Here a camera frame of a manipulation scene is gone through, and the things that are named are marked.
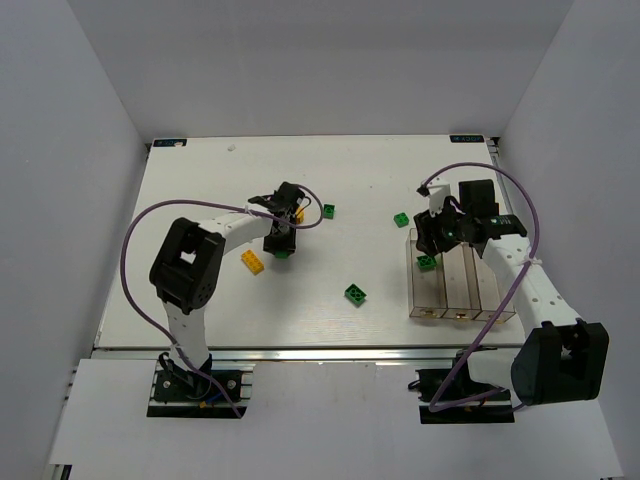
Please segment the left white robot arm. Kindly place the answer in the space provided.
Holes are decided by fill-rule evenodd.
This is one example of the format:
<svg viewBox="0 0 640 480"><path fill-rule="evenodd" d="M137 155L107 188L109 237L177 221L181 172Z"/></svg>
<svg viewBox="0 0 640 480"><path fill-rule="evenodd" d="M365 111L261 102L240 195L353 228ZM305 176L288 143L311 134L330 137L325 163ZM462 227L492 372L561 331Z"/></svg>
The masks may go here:
<svg viewBox="0 0 640 480"><path fill-rule="evenodd" d="M256 196L246 210L200 222L175 220L154 260L149 279L168 318L169 333L177 344L163 369L180 383L197 387L211 372L204 337L204 312L216 289L225 254L255 239L263 250L287 258L296 250L296 213L304 193L284 182L271 195Z"/></svg>

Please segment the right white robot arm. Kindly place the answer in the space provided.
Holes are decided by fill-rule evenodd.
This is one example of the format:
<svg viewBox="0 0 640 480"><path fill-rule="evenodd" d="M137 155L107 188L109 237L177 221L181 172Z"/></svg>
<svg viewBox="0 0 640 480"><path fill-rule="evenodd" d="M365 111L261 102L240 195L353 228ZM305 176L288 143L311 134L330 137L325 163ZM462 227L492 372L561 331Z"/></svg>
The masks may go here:
<svg viewBox="0 0 640 480"><path fill-rule="evenodd" d="M535 256L534 237L517 216L500 212L493 181L462 182L453 196L449 183L435 178L418 192L428 200L427 210L414 217L418 251L434 257L470 246L504 291L498 308L513 306L525 334L518 349L488 349L474 341L445 382L486 386L471 395L473 401L502 391L526 406L595 399L608 332L564 300Z"/></svg>

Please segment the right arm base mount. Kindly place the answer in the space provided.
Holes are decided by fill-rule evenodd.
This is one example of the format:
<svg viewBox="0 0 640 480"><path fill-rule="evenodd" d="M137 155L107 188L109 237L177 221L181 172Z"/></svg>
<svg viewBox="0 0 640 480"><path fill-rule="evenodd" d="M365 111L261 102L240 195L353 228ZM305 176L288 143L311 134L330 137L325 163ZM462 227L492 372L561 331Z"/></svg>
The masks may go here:
<svg viewBox="0 0 640 480"><path fill-rule="evenodd" d="M448 375L448 369L419 369L407 389L418 395L420 423L423 425L509 424L515 422L509 391L495 396L466 402L461 406L431 412L428 404ZM440 397L438 404L453 402L484 393L492 389L470 379L463 369Z"/></svg>

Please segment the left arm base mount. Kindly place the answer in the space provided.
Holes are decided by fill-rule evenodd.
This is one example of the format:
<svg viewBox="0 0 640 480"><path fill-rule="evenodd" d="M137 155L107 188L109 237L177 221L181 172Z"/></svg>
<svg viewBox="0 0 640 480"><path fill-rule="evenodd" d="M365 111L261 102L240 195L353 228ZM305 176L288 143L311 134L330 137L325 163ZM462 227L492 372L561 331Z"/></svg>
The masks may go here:
<svg viewBox="0 0 640 480"><path fill-rule="evenodd" d="M205 380L196 389L189 387L156 365L147 404L148 418L231 419L239 420L251 397L253 373L248 370L213 370L216 379L231 399L238 414L221 390Z"/></svg>

